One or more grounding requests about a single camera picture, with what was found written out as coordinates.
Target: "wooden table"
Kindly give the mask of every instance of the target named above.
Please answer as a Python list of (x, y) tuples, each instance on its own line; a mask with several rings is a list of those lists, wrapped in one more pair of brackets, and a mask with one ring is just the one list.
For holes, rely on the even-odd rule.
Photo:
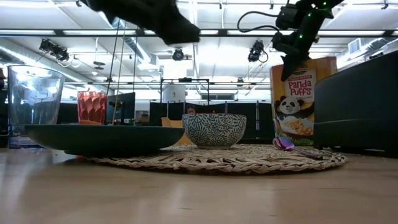
[(0, 152), (0, 223), (398, 223), (398, 160), (209, 176), (99, 166), (61, 151)]

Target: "ceramic bowl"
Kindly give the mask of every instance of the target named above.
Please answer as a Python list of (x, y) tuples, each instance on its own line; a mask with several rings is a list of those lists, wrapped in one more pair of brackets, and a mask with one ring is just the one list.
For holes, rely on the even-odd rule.
[(246, 116), (197, 113), (182, 116), (185, 135), (202, 149), (229, 149), (243, 137)]

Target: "round placemat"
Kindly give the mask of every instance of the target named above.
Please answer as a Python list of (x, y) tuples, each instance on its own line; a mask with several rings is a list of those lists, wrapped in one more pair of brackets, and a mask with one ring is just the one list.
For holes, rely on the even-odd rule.
[(154, 156), (118, 158), (87, 158), (100, 164), (134, 169), (212, 170), (265, 174), (271, 171), (323, 170), (348, 162), (347, 157), (310, 147), (298, 147), (323, 154), (323, 159), (311, 159), (295, 151), (281, 151), (272, 145), (235, 145), (232, 149), (198, 149), (196, 146), (174, 145)]

